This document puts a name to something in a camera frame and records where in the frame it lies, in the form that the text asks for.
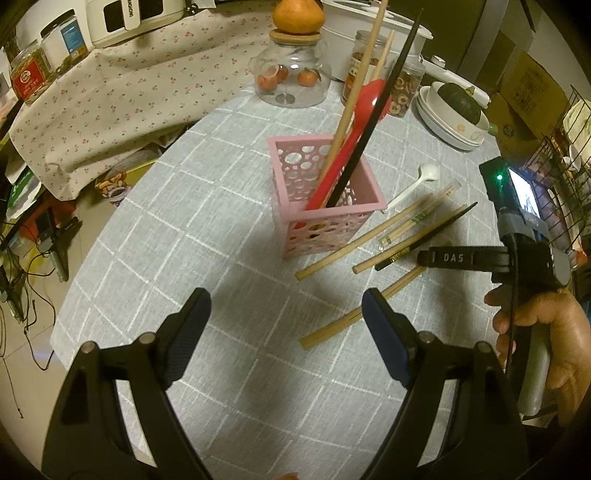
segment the small screen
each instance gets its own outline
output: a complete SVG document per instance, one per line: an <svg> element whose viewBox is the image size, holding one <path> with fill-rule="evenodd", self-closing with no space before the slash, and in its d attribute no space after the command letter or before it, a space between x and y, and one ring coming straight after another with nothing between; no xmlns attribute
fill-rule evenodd
<svg viewBox="0 0 591 480"><path fill-rule="evenodd" d="M511 180L513 181L513 186L515 187L521 208L540 218L538 204L535 201L534 191L529 182L511 169L509 169L509 174L511 175Z"/></svg>

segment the red label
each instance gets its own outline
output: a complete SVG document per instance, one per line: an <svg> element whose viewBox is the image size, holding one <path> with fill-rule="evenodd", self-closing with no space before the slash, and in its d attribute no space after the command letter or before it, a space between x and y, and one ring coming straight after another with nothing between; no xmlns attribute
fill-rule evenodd
<svg viewBox="0 0 591 480"><path fill-rule="evenodd" d="M45 77L35 59L31 59L20 72L19 75L12 79L12 83L18 92L18 96L26 100L45 82Z"/></svg>

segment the red spoon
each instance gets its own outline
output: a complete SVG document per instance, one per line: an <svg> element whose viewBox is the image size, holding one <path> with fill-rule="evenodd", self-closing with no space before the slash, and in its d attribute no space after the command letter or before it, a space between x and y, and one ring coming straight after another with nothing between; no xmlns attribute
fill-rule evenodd
<svg viewBox="0 0 591 480"><path fill-rule="evenodd" d="M312 195L312 198L308 201L306 210L316 210L322 207L324 199L328 197L330 189L333 187L337 178L339 177L340 171L349 161L349 158L353 153L353 149L355 148L359 137L363 133L365 125L367 125L369 121L369 116L374 109L375 102L378 100L378 97L382 93L385 85L386 82L384 80L378 79L374 80L373 82L369 82L367 85L364 85L361 88L361 91L359 92L359 98L355 104L355 116L353 117L353 128L351 129L351 134L335 157L334 162L332 162L332 165L327 170L326 175L321 180L318 188L314 192L314 195ZM380 120L382 120L388 113L388 110L390 110L391 101L392 99L388 98L388 101L384 106L384 110L382 111L382 115L380 115ZM303 224L300 222L296 228L301 228L302 226Z"/></svg>

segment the pink utensil holder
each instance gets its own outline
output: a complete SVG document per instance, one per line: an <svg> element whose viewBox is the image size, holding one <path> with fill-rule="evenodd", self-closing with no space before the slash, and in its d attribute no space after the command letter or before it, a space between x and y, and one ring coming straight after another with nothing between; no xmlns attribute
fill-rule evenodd
<svg viewBox="0 0 591 480"><path fill-rule="evenodd" d="M362 157L335 207L305 210L332 138L305 135L267 139L276 199L273 218L283 258L339 249L373 212L387 206L369 164Z"/></svg>

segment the white handle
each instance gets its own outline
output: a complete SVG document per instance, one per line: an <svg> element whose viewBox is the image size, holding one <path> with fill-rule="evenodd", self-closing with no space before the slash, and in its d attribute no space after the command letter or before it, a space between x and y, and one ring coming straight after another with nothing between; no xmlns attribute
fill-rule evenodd
<svg viewBox="0 0 591 480"><path fill-rule="evenodd" d="M390 208L392 208L393 206L402 202L413 192L415 188L417 188L423 182L424 179L425 177L423 177L422 175L419 178L417 178L414 183L411 183L408 187L406 187L397 197L395 197L393 200L390 200L386 209L382 211L385 213L388 210L390 210Z"/></svg>
<svg viewBox="0 0 591 480"><path fill-rule="evenodd" d="M488 93L477 86L472 85L470 82L468 82L468 80L460 77L457 73L442 69L428 60L423 60L423 65L425 65L427 73L432 77L435 77L437 80L440 80L444 83L457 83L462 88L474 87L474 95L472 95L472 97L478 102L478 104L480 104L481 107L487 108L488 104L491 102L491 97L488 96Z"/></svg>
<svg viewBox="0 0 591 480"><path fill-rule="evenodd" d="M129 31L139 28L139 24L142 22L139 16L139 0L121 0L121 7L123 8L125 29Z"/></svg>

